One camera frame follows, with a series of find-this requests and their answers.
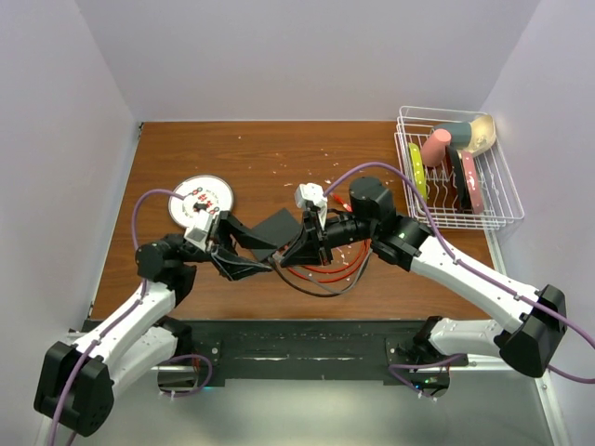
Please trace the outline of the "white round patterned plate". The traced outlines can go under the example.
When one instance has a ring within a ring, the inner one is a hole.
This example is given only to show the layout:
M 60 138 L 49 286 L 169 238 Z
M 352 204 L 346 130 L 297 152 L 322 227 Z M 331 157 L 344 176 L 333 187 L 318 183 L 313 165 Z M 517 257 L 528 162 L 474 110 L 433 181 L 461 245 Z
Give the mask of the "white round patterned plate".
M 211 175 L 199 175 L 187 178 L 178 184 L 173 192 L 182 199 L 171 197 L 168 212 L 176 224 L 186 228 L 195 214 L 194 206 L 198 203 L 211 215 L 220 211 L 231 211 L 234 196 L 231 186 L 222 178 Z

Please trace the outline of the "yellow-green plate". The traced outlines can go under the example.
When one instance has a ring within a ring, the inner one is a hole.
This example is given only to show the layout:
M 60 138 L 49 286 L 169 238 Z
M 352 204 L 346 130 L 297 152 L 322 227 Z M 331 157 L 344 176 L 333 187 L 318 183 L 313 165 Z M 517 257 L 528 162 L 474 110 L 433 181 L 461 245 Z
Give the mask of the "yellow-green plate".
M 421 151 L 416 143 L 408 143 L 409 155 L 411 158 L 412 171 L 416 189 L 424 201 L 428 200 L 427 181 Z

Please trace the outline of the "black network switch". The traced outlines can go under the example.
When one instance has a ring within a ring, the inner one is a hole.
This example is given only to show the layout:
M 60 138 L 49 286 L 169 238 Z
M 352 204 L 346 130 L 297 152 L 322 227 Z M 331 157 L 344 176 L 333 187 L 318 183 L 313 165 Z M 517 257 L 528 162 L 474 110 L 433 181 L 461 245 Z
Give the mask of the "black network switch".
M 274 244 L 273 248 L 254 249 L 252 255 L 257 261 L 265 261 L 280 248 L 288 245 L 299 233 L 300 223 L 288 209 L 282 208 L 258 223 L 253 231 Z

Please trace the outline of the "dark green cup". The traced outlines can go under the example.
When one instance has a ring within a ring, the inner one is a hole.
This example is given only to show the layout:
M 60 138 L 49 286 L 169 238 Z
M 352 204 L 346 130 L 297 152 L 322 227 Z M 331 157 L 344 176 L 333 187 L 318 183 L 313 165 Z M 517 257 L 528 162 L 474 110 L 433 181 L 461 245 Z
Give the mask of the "dark green cup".
M 466 148 L 471 141 L 471 124 L 469 122 L 441 123 L 433 127 L 433 131 L 443 129 L 451 136 L 450 145 L 457 148 Z

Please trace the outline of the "pink cup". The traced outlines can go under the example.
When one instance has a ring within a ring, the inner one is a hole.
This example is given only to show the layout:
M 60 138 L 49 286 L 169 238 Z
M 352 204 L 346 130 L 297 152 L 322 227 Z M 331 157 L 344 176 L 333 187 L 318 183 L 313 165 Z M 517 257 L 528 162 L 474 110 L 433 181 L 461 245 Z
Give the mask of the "pink cup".
M 450 145 L 452 135 L 443 128 L 435 129 L 421 148 L 421 159 L 427 167 L 437 167 L 444 159 L 446 148 Z

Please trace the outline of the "pink plate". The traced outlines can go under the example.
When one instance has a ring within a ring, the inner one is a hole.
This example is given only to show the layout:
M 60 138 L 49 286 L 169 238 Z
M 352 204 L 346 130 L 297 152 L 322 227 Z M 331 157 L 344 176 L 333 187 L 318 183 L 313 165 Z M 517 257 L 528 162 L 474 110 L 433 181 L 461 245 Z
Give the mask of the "pink plate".
M 464 169 L 471 208 L 474 214 L 479 215 L 484 211 L 481 183 L 473 157 L 469 151 L 462 151 L 461 162 Z

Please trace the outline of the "beige bowl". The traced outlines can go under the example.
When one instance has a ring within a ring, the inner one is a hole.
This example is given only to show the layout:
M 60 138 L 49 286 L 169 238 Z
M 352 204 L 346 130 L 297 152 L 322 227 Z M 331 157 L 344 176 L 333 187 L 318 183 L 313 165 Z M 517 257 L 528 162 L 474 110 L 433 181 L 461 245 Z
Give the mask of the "beige bowl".
M 470 141 L 467 147 L 473 156 L 490 150 L 496 142 L 496 125 L 493 117 L 484 114 L 470 123 Z

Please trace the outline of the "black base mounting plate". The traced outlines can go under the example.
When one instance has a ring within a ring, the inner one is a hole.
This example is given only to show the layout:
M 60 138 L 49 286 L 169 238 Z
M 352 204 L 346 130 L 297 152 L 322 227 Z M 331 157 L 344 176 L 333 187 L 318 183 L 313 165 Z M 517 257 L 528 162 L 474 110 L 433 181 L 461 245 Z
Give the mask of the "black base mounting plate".
M 397 384 L 390 366 L 421 389 L 449 385 L 445 355 L 428 341 L 429 321 L 229 320 L 188 321 L 192 345 L 205 361 L 181 360 L 157 367 L 163 391 L 232 379 L 347 380 Z

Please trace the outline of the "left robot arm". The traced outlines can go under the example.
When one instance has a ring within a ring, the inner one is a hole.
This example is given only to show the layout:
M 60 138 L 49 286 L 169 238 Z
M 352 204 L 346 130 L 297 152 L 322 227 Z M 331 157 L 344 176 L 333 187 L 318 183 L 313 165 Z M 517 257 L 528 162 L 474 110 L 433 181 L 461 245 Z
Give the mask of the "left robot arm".
M 51 420 L 47 444 L 54 444 L 59 426 L 74 436 L 92 435 L 117 391 L 160 362 L 182 364 L 191 357 L 191 339 L 157 322 L 190 293 L 200 263 L 213 264 L 230 281 L 270 271 L 239 256 L 237 246 L 278 248 L 227 211 L 200 212 L 184 233 L 135 247 L 141 278 L 135 293 L 93 331 L 72 344 L 56 342 L 44 356 L 33 407 Z

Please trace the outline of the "aluminium frame rail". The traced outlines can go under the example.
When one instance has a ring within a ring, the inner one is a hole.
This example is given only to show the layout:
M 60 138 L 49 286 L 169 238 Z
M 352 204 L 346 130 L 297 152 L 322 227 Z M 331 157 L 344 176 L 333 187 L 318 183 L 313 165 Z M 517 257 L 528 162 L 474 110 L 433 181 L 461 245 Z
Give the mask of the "aluminium frame rail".
M 171 398 L 150 370 L 87 445 L 565 445 L 547 378 L 478 355 L 447 369 L 445 389 L 347 380 L 232 379 Z

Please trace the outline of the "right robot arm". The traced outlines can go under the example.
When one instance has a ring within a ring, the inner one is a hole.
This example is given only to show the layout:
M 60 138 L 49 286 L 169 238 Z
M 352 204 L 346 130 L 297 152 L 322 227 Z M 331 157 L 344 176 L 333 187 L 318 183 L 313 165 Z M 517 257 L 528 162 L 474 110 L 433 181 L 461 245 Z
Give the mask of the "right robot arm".
M 428 319 L 414 340 L 420 362 L 433 365 L 444 356 L 476 354 L 499 357 L 529 377 L 544 374 L 566 332 L 561 290 L 517 282 L 460 252 L 427 225 L 399 213 L 391 192 L 375 177 L 353 180 L 349 196 L 350 211 L 329 217 L 321 186 L 297 187 L 302 224 L 282 254 L 281 267 L 327 265 L 333 249 L 368 241 L 384 262 L 443 285 L 489 317 Z

